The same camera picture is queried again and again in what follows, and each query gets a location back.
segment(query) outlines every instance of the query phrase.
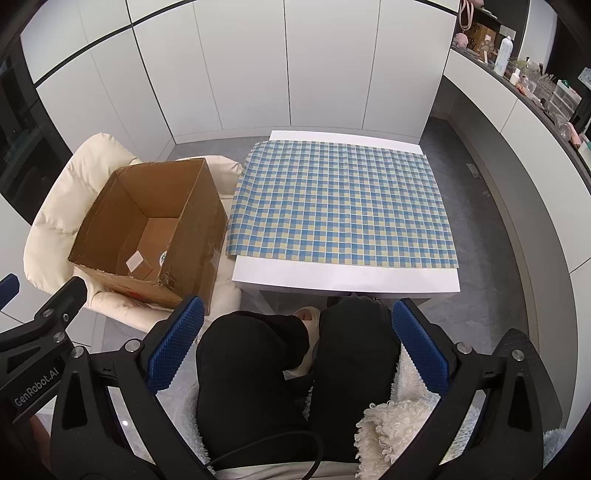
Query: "blue and yellow plaid tablecloth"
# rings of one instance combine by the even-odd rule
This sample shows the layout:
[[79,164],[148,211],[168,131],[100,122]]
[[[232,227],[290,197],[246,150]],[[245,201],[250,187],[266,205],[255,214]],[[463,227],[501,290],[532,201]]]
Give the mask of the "blue and yellow plaid tablecloth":
[[228,255],[457,268],[427,157],[310,141],[258,143],[238,182]]

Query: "person's leg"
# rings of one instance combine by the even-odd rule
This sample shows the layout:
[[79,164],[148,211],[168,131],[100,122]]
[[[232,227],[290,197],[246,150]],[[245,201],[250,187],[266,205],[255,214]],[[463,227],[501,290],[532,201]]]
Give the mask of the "person's leg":
[[325,460],[357,462],[356,424],[370,403],[390,399],[399,355],[383,304],[353,295],[322,312],[308,428],[322,437]]
[[[270,435],[306,430],[282,372],[298,367],[308,346],[308,331],[294,316],[234,312],[212,323],[196,352],[197,425],[210,458]],[[304,436],[288,436],[236,453],[215,468],[310,460],[309,445]]]

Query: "textured blue pad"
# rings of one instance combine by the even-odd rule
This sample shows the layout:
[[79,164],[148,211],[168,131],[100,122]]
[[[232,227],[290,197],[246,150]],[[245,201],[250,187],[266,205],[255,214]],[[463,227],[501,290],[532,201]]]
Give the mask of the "textured blue pad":
[[0,281],[0,310],[17,296],[19,286],[18,277],[14,273],[9,273]]
[[447,361],[410,309],[400,300],[392,307],[392,328],[413,360],[427,389],[445,395],[449,390]]
[[170,386],[183,359],[203,326],[205,308],[195,297],[168,331],[148,361],[146,384],[151,393]]

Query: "small bottle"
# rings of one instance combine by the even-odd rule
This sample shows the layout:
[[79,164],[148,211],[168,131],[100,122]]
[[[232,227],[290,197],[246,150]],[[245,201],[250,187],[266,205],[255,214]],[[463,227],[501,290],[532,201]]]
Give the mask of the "small bottle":
[[513,85],[514,87],[517,86],[517,84],[519,83],[519,75],[521,74],[520,69],[515,69],[515,71],[513,72],[513,74],[511,75],[511,85]]
[[495,73],[497,75],[503,76],[505,74],[507,64],[509,63],[509,57],[511,57],[511,52],[513,52],[513,42],[511,41],[511,37],[503,38],[495,63]]

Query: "cardboard box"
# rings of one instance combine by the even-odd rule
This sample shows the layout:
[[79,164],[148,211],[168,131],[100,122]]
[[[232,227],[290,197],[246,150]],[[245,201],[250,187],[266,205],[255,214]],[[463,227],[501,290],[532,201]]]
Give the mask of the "cardboard box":
[[473,22],[470,30],[464,32],[468,37],[468,48],[480,52],[480,44],[488,35],[491,38],[491,44],[495,44],[496,32],[480,23]]
[[[192,294],[209,312],[227,222],[204,158],[122,167],[88,211],[69,260],[137,300],[174,308]],[[143,279],[126,264],[136,251],[150,266]]]

